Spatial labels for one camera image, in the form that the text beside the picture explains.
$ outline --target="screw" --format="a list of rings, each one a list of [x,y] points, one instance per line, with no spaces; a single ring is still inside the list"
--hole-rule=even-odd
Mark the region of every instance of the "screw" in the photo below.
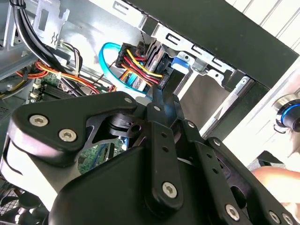
[[[171,184],[170,182],[163,183],[163,192],[169,197],[169,198],[176,198],[177,196],[177,189],[176,187]]]
[[[214,139],[214,143],[215,143],[217,146],[221,146],[221,143],[220,143],[217,139]]]
[[[49,123],[49,120],[42,115],[33,115],[29,118],[29,122],[36,127],[44,127]]]
[[[270,214],[271,218],[272,218],[276,223],[280,224],[280,219],[278,218],[278,216],[277,216],[274,212],[269,211],[269,214]]]
[[[154,106],[154,108],[155,108],[157,111],[160,111],[160,108],[159,108],[159,107]]]
[[[285,221],[287,222],[288,225],[293,225],[293,221],[291,220],[291,218],[287,214],[283,213],[282,216],[283,216],[283,219],[285,219]]]
[[[233,220],[235,220],[235,221],[240,220],[240,215],[239,215],[238,211],[232,205],[227,204],[225,206],[225,208],[226,208],[226,212]]]
[[[127,101],[128,103],[132,103],[132,100],[131,100],[130,98],[126,97],[126,98],[124,98],[124,99],[125,99],[125,101]]]
[[[64,142],[73,142],[77,138],[77,134],[70,129],[63,129],[59,132],[58,135]]]
[[[192,123],[191,121],[187,122],[187,124],[188,124],[191,128],[194,128],[194,127],[195,127],[194,123]]]

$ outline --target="red wire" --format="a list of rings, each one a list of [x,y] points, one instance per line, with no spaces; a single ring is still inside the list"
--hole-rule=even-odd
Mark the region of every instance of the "red wire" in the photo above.
[[[114,86],[112,85],[111,88],[108,90],[108,92],[112,92]]]
[[[142,57],[135,57],[135,59],[137,61],[146,61],[147,60],[146,58],[142,58]]]
[[[159,81],[153,79],[152,77],[150,77],[150,76],[144,74],[142,71],[140,71],[140,69],[137,68],[137,66],[134,65],[134,64],[133,64],[126,56],[124,57],[124,59],[125,59],[125,61],[126,61],[132,68],[134,68],[135,70],[137,70],[138,72],[140,72],[139,74],[140,74],[144,79],[149,80],[149,81],[151,81],[151,82],[154,82],[154,83],[156,83],[156,84],[159,84]]]

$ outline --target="black cable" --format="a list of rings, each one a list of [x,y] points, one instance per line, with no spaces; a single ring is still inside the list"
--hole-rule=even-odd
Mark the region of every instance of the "black cable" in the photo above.
[[[32,51],[32,53],[35,54],[35,56],[37,56],[44,64],[50,66],[48,59],[39,51],[39,49],[36,46],[34,46],[33,42],[30,40],[24,27],[20,10],[18,9],[18,7],[15,7],[15,5],[18,5],[18,2],[16,2],[17,0],[13,1],[14,2],[10,0],[10,3],[13,6],[14,19],[18,34],[20,35],[25,45],[29,48],[29,50]]]
[[[24,0],[19,0],[19,4],[23,5],[25,4]],[[46,56],[46,58],[50,61],[51,63],[51,67],[61,71],[63,73],[66,73],[66,70],[64,69],[64,67],[58,62],[57,58],[53,55],[53,53],[39,40],[39,38],[37,37],[36,33],[34,32],[28,15],[25,11],[25,9],[20,9],[20,13],[21,13],[21,18],[23,21],[23,24],[25,26],[25,29],[27,31],[27,34],[29,35],[30,39],[32,40],[32,42],[34,43],[35,46],[37,46],[38,49],[41,50],[41,52]]]
[[[113,66],[113,64],[116,62],[116,60],[114,62],[112,62],[112,64],[108,67],[109,69]],[[92,85],[98,83],[98,81],[100,81],[102,78],[104,77],[104,73],[98,78],[98,80],[96,80]]]
[[[141,32],[141,35],[142,35],[142,43],[144,45],[144,55],[146,55],[146,41],[145,41],[145,37],[144,37],[144,34],[143,32],[140,30]]]
[[[64,77],[61,78],[60,80],[69,90],[72,91],[73,95],[75,95],[76,97],[79,97],[80,94],[77,93],[77,91],[75,91],[75,87],[73,87],[72,84],[69,83],[69,81],[67,81]]]
[[[10,4],[13,7],[15,23],[17,27],[17,31],[22,38],[23,42],[26,46],[46,65],[50,66],[51,68],[61,71],[63,73],[67,73],[64,67],[58,62],[52,52],[46,48],[46,46],[39,40],[36,36],[30,22],[29,18],[26,14],[25,2],[24,0],[9,0]],[[67,87],[71,89],[75,89],[80,95],[85,95],[83,91],[80,90],[79,86],[73,82],[64,81]]]

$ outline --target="black metal arm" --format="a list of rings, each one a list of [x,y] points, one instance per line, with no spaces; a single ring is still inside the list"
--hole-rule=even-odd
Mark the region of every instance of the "black metal arm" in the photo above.
[[[130,138],[125,153],[60,191],[50,225],[288,225],[286,217],[297,224],[220,140],[200,137],[184,119],[176,96],[164,101],[154,88],[153,97],[143,106],[114,92],[25,105],[14,112],[7,145],[55,167],[73,165],[93,145],[119,135]],[[33,126],[32,115],[49,122]],[[64,129],[76,133],[73,142],[61,140]]]

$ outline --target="wire bundle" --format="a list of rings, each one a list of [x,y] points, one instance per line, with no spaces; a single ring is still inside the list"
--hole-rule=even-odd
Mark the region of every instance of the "wire bundle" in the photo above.
[[[127,49],[126,52],[127,54],[124,56],[124,63],[122,64],[125,69],[138,75],[138,77],[145,81],[149,86],[152,86],[153,84],[159,84],[159,81],[163,76],[148,71],[141,64],[141,62],[145,62],[147,60],[146,58],[134,57],[129,49]]]
[[[20,73],[18,71],[18,72],[16,72],[16,74],[24,79],[26,78],[26,77],[24,77],[24,71],[23,71],[23,73]],[[49,72],[44,71],[44,70],[38,70],[36,73],[34,73],[34,71],[31,71],[29,74],[27,74],[27,79],[43,78],[43,77],[47,76],[48,74],[49,74]]]
[[[100,93],[92,84],[90,84],[89,82],[85,81],[84,79],[82,79],[80,77],[75,77],[73,75],[58,72],[58,71],[56,71],[56,70],[54,70],[54,69],[52,69],[52,68],[50,68],[46,65],[43,65],[41,62],[37,62],[36,67],[40,70],[55,74],[55,75],[58,76],[58,78],[62,77],[62,78],[72,80],[76,83],[80,83],[81,85],[89,88],[94,94],[99,94]]]
[[[80,70],[83,66],[83,58],[80,55],[80,52],[77,48],[72,46],[69,43],[61,41],[60,45],[69,51],[72,51],[74,53],[74,59],[75,59],[75,76],[79,76]]]
[[[22,38],[25,45],[46,66],[54,69],[55,71],[67,74],[65,68],[58,62],[54,54],[39,40],[39,38],[35,34],[30,24],[28,15],[25,11],[26,4],[24,0],[9,0],[9,2],[13,8],[14,19],[18,34]],[[75,96],[86,95],[73,80],[66,79],[65,77],[63,77],[61,81],[69,90],[73,91],[73,94]]]

